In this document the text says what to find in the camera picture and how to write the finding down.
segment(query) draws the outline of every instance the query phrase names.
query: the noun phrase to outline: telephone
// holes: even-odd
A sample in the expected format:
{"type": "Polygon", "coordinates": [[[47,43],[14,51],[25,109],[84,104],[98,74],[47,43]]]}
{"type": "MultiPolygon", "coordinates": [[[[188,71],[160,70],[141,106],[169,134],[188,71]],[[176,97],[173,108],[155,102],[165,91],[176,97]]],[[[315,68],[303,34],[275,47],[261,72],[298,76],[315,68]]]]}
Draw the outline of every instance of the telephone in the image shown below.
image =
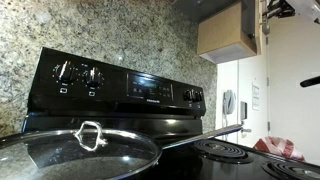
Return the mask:
{"type": "Polygon", "coordinates": [[[223,94],[223,113],[232,114],[236,106],[236,94],[232,90],[227,90],[223,94]]]}

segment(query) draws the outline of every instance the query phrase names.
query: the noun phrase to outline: granite backsplash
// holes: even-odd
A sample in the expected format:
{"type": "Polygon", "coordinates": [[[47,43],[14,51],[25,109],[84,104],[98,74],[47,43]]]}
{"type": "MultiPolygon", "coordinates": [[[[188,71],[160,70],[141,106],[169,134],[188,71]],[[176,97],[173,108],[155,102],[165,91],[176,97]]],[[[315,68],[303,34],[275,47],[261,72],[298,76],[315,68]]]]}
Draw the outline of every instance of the granite backsplash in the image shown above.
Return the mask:
{"type": "Polygon", "coordinates": [[[168,1],[2,0],[0,27],[0,136],[21,129],[43,46],[201,86],[204,131],[214,129],[217,67],[168,1]]]}

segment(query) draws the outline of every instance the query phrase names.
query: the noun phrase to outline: electric coil burner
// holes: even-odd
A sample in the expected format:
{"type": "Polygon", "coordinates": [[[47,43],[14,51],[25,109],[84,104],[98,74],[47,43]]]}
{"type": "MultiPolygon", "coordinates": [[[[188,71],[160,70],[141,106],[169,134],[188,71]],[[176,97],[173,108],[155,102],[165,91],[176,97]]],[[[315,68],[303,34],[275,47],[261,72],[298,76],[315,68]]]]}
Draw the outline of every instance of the electric coil burner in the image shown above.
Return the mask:
{"type": "Polygon", "coordinates": [[[194,143],[195,148],[206,158],[234,164],[250,163],[253,158],[244,150],[231,144],[203,140],[194,143]]]}
{"type": "Polygon", "coordinates": [[[278,179],[319,180],[320,170],[312,167],[301,167],[292,163],[266,162],[262,168],[278,179]]]}

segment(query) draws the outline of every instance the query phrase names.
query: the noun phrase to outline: pot lid handle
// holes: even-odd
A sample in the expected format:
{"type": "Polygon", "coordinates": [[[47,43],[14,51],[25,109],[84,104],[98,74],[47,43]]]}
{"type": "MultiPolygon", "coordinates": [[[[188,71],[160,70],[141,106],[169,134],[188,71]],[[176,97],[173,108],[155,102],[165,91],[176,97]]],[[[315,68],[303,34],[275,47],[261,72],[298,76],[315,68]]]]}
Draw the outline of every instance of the pot lid handle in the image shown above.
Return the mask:
{"type": "Polygon", "coordinates": [[[96,121],[84,121],[81,124],[79,131],[77,131],[74,134],[74,136],[78,139],[80,146],[83,147],[84,149],[86,149],[87,151],[95,151],[99,148],[100,145],[104,146],[104,145],[108,144],[107,140],[103,138],[101,124],[96,121]],[[97,128],[98,135],[97,135],[97,139],[96,139],[96,145],[93,148],[83,144],[82,137],[83,137],[83,131],[84,131],[85,125],[94,126],[97,128]]]}

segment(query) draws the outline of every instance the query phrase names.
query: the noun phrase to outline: brand logo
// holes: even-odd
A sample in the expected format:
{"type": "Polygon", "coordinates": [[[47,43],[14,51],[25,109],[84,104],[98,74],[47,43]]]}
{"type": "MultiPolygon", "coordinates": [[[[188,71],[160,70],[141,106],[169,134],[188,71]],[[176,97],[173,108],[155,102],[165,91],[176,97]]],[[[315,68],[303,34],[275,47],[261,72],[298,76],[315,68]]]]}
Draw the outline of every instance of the brand logo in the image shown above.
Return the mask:
{"type": "Polygon", "coordinates": [[[159,100],[153,100],[153,99],[147,99],[147,102],[160,103],[160,101],[159,101],[159,100]]]}

